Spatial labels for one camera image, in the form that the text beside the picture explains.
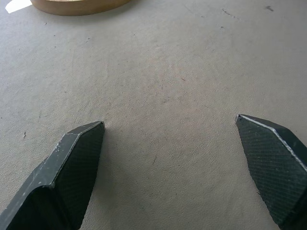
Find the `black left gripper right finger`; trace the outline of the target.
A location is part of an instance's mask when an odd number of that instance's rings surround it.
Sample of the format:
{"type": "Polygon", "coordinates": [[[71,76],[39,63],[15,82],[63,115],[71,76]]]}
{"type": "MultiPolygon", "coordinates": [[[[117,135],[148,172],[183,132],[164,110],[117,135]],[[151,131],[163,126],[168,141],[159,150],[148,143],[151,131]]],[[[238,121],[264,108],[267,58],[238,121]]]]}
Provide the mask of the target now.
{"type": "Polygon", "coordinates": [[[282,230],[307,228],[307,148],[288,128],[238,114],[236,126],[249,173],[282,230]]]}

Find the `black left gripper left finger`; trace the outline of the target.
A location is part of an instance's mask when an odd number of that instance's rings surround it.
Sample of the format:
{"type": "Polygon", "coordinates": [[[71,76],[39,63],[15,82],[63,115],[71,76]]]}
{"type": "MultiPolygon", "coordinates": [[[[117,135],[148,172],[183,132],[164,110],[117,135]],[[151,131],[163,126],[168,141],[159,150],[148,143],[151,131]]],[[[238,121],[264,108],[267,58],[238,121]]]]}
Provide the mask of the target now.
{"type": "Polygon", "coordinates": [[[100,160],[105,124],[96,121],[66,133],[0,215],[2,230],[78,230],[100,160]]]}

